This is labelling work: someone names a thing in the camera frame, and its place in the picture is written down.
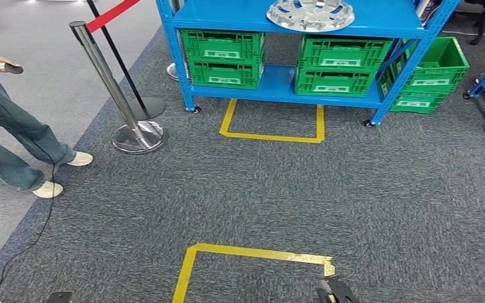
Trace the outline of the person's hand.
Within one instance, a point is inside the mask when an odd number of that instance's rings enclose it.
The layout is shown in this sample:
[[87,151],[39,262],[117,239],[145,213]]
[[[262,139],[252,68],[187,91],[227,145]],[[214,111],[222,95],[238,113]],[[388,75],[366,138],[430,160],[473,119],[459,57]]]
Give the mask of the person's hand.
[[10,64],[6,59],[0,58],[0,72],[7,72],[12,74],[22,74],[24,69],[22,66]]

